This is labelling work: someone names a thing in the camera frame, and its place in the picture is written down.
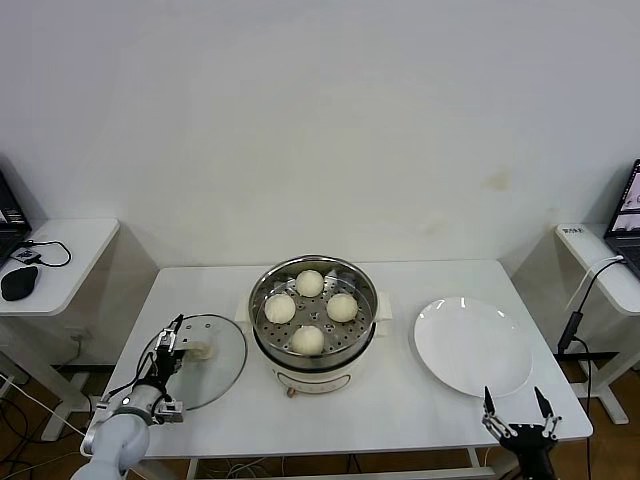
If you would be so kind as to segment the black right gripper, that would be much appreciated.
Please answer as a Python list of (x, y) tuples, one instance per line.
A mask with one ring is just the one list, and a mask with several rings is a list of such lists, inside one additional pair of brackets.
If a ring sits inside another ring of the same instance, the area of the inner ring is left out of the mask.
[(544, 420), (536, 424), (508, 424), (496, 413), (490, 390), (484, 387), (482, 424), (506, 450), (513, 453), (524, 479), (554, 480), (557, 478), (549, 453), (557, 441), (556, 428), (563, 417), (556, 415), (550, 401), (535, 386), (534, 393)]

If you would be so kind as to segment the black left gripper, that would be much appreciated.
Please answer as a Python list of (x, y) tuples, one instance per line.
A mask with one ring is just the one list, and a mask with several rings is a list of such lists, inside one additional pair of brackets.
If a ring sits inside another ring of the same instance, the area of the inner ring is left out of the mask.
[(165, 388), (168, 380), (181, 368), (181, 351), (172, 350), (176, 343), (177, 334), (184, 321), (184, 315), (179, 314), (168, 329), (163, 329), (157, 336), (154, 346), (156, 351), (152, 381), (157, 388)]

